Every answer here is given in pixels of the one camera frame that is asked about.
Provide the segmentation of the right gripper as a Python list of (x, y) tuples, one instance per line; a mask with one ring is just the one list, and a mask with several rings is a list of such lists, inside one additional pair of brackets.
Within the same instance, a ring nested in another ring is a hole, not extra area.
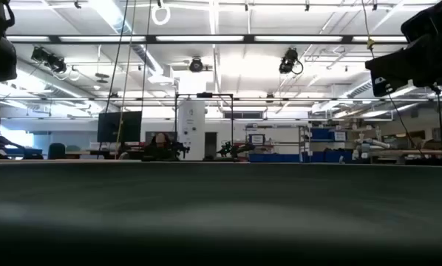
[(408, 42), (399, 52), (404, 70), (392, 77), (387, 65), (373, 51), (372, 58), (364, 64), (370, 71), (375, 97), (386, 97), (408, 81), (415, 86), (442, 86), (442, 0), (405, 21), (401, 32)]

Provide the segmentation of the white pipe assembly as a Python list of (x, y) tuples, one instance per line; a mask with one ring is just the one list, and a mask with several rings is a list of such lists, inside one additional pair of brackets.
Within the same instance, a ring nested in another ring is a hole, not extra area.
[(353, 160), (366, 160), (370, 158), (370, 153), (375, 150), (391, 149), (391, 145), (372, 138), (359, 138), (354, 140)]

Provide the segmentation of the thin black pole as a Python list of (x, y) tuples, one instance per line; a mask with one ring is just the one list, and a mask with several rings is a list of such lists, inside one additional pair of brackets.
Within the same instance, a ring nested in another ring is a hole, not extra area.
[(438, 121), (440, 129), (440, 143), (441, 143), (441, 155), (442, 155), (442, 108), (441, 108), (441, 90), (437, 85), (432, 86), (432, 90), (436, 95), (437, 108), (438, 108)]

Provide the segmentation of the blue storage bin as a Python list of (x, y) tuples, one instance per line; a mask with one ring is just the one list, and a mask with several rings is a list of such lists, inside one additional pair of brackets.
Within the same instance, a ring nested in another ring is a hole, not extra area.
[(298, 163), (299, 154), (249, 154), (251, 163)]
[(310, 130), (312, 142), (333, 142), (335, 140), (334, 132), (326, 128), (312, 128)]
[(311, 155), (308, 152), (302, 153), (304, 163), (348, 163), (352, 160), (352, 155), (351, 150), (314, 151)]

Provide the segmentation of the dark teal chair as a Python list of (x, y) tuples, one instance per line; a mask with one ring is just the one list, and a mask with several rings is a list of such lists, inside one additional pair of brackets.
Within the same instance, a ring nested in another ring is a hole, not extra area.
[(60, 160), (66, 158), (66, 146), (63, 143), (51, 143), (48, 148), (48, 160)]

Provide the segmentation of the black monitor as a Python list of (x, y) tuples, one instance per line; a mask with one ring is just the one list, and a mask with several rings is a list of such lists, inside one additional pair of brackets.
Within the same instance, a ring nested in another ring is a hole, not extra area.
[(108, 112), (98, 116), (99, 143), (139, 142), (142, 112)]

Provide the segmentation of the black overhead light bar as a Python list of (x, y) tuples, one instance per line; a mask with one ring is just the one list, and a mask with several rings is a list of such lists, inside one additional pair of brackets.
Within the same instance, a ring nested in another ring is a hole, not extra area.
[(366, 44), (365, 35), (9, 35), (16, 44)]

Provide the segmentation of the person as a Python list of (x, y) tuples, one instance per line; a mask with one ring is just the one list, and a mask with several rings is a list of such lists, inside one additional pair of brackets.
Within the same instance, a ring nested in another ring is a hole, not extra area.
[(145, 157), (151, 160), (174, 160), (177, 153), (174, 144), (166, 133), (157, 133), (152, 140), (144, 146)]

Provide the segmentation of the dark doorway panel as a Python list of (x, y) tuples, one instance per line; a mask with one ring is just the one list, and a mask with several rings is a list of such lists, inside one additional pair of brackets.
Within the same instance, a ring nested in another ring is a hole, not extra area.
[(214, 158), (217, 155), (217, 133), (205, 133), (205, 157)]

